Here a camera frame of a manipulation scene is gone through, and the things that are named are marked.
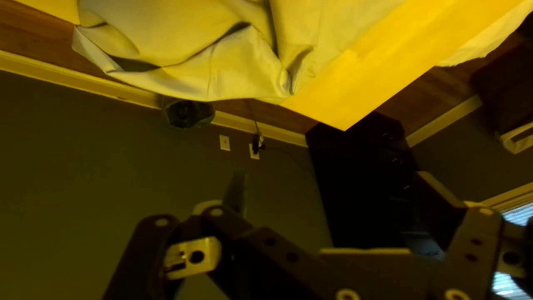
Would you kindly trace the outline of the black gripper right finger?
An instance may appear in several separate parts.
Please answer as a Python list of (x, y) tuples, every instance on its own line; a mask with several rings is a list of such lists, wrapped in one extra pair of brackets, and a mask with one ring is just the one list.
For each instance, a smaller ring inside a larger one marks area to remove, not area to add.
[(463, 222), (466, 206), (428, 172), (414, 176), (413, 206), (421, 227), (446, 251)]

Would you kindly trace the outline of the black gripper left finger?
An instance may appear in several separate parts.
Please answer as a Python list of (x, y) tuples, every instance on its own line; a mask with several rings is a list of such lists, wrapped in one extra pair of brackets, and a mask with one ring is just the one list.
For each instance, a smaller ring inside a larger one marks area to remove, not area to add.
[(223, 196), (223, 206), (231, 212), (243, 216), (246, 202), (246, 176), (234, 174)]

